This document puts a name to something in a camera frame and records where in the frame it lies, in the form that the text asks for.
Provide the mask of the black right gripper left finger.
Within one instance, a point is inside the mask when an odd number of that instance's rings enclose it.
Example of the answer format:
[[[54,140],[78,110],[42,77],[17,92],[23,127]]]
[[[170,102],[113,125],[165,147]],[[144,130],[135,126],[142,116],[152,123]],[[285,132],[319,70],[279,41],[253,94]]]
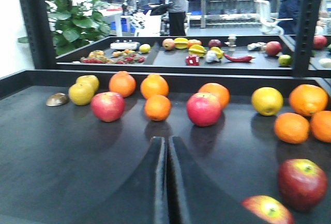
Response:
[[[119,189],[77,223],[168,223],[167,145],[151,138],[145,156]]]

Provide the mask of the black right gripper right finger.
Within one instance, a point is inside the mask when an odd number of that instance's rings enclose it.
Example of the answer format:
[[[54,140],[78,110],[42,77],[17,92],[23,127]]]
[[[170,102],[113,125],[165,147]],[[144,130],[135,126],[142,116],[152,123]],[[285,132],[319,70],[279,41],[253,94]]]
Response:
[[[208,177],[182,138],[168,141],[167,194],[170,223],[263,223]]]

